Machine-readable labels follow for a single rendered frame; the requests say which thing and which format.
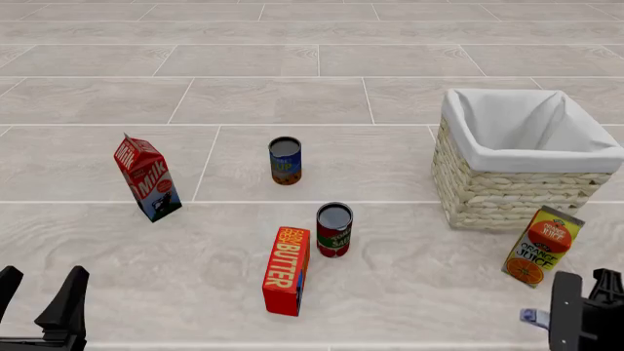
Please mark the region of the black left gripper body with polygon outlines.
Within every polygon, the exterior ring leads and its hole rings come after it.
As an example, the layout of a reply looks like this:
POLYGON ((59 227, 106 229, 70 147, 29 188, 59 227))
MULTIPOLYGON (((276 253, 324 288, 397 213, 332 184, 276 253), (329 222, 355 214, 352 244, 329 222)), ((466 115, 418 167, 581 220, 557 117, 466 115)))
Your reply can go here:
POLYGON ((0 351, 84 351, 87 340, 81 335, 66 338, 0 338, 0 351))

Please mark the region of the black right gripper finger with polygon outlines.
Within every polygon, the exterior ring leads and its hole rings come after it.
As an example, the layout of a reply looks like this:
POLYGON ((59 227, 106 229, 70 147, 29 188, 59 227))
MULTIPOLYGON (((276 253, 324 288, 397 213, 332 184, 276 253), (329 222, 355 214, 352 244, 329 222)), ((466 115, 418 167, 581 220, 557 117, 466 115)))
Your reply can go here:
POLYGON ((624 303, 624 285, 618 271, 599 268, 593 271, 596 280, 595 286, 589 294, 589 299, 598 303, 624 303))

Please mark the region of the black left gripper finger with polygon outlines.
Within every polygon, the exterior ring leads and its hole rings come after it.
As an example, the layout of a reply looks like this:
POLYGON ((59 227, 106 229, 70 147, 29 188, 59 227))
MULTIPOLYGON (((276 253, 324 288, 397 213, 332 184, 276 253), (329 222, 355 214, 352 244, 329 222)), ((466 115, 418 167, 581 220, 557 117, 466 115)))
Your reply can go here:
POLYGON ((0 322, 16 293, 23 274, 15 266, 8 265, 0 271, 0 322))
POLYGON ((42 328, 43 338, 85 338, 84 306, 89 277, 80 265, 71 269, 51 303, 34 320, 42 328))

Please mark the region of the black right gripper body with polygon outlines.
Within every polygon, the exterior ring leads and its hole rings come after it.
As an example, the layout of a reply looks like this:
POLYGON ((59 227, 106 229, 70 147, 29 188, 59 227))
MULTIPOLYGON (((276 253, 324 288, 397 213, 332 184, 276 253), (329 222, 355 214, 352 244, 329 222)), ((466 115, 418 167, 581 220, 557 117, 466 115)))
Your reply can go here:
POLYGON ((580 351, 624 351, 624 300, 583 302, 580 351))

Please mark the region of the pale blue cream cheese box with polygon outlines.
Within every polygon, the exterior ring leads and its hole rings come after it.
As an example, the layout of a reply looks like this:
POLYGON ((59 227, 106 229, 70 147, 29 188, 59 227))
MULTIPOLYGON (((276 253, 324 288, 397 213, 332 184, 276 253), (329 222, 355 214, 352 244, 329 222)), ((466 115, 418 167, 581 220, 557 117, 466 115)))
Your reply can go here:
POLYGON ((543 330, 550 329, 550 312, 540 309, 521 309, 520 321, 539 327, 543 330))

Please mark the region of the woven basket with white liner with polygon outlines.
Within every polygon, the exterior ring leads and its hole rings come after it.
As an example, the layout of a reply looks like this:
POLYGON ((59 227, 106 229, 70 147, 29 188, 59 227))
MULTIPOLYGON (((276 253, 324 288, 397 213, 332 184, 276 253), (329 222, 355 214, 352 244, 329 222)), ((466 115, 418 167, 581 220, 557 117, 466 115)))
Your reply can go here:
POLYGON ((451 227, 522 228, 541 207, 575 215, 623 164, 624 147, 560 90, 444 93, 431 169, 451 227))

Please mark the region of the orange juice carton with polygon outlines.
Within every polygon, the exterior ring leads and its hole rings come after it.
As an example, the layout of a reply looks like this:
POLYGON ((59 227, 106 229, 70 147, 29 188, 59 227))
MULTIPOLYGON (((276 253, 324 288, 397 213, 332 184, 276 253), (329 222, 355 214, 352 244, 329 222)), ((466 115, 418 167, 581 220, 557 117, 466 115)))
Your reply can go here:
POLYGON ((585 221, 543 206, 519 237, 501 271, 535 289, 570 250, 585 221))

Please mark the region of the red and white milk carton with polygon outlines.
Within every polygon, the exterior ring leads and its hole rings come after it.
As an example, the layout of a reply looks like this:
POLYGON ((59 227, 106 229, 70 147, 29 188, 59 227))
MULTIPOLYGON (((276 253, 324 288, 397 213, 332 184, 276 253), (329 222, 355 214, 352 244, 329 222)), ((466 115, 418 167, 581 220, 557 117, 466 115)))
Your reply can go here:
POLYGON ((124 134, 114 160, 137 205, 151 222, 182 207, 166 160, 150 142, 124 134))

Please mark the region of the red butter box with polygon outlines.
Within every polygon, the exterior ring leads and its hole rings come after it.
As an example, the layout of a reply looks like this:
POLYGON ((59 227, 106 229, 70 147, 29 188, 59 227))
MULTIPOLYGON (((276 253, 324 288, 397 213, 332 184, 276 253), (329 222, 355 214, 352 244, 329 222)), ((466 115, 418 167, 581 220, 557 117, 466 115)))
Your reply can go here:
POLYGON ((262 283, 268 312, 299 315, 309 259, 310 231, 280 227, 262 283))

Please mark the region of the blue soup can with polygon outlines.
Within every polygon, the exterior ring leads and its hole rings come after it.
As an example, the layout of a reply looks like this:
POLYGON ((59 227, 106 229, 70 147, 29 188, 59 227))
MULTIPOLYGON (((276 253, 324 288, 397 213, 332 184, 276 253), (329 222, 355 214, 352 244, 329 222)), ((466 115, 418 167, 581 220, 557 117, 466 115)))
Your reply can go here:
POLYGON ((292 136, 279 136, 268 145, 271 176, 276 183, 292 185, 301 180, 301 143, 292 136))

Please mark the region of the red tomato sauce can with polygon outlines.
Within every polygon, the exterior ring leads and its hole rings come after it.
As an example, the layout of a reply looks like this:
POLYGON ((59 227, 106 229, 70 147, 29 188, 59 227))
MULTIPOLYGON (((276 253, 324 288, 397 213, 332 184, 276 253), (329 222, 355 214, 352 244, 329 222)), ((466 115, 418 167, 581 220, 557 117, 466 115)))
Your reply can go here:
POLYGON ((323 256, 344 256, 350 246, 353 213, 346 205, 332 202, 317 211, 317 248, 323 256))

